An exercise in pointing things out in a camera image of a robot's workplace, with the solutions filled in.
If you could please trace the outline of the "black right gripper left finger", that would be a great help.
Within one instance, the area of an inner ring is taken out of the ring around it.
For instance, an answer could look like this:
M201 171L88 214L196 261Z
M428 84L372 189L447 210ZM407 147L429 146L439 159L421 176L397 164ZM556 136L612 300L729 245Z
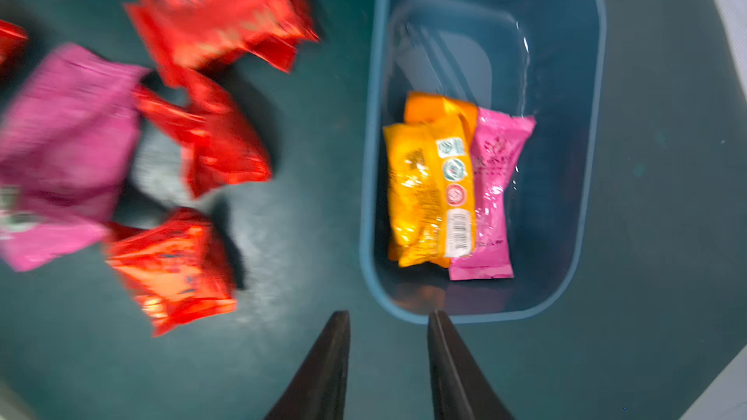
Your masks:
M351 340L349 312L334 312L266 419L342 419Z

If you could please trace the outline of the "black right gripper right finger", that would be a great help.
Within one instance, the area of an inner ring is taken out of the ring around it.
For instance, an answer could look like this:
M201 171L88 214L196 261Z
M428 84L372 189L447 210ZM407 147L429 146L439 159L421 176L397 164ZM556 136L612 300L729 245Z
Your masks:
M429 315L427 345L435 419L514 419L447 313Z

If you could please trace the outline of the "pink tea bag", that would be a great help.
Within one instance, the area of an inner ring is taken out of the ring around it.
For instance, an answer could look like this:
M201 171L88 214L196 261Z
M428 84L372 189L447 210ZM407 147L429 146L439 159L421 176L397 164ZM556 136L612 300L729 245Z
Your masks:
M108 233L140 137L148 74L74 44L26 79L1 124L1 258L36 270Z
M476 246L471 255L451 261L452 281L512 278L505 194L523 147L533 134L532 117L480 108L471 144L474 171Z

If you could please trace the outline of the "large red tea bag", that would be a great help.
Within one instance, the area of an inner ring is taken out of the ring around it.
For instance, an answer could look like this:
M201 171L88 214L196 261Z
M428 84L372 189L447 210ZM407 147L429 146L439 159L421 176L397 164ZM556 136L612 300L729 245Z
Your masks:
M316 42L307 0L134 0L124 7L165 85L187 83L254 54L289 72L303 41Z

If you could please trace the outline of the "small red tea bag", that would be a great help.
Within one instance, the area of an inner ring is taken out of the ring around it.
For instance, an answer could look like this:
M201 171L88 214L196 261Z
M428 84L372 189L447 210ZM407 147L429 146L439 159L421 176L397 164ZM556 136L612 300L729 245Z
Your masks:
M19 59L28 41L28 34L24 28L0 21L0 70L6 73Z

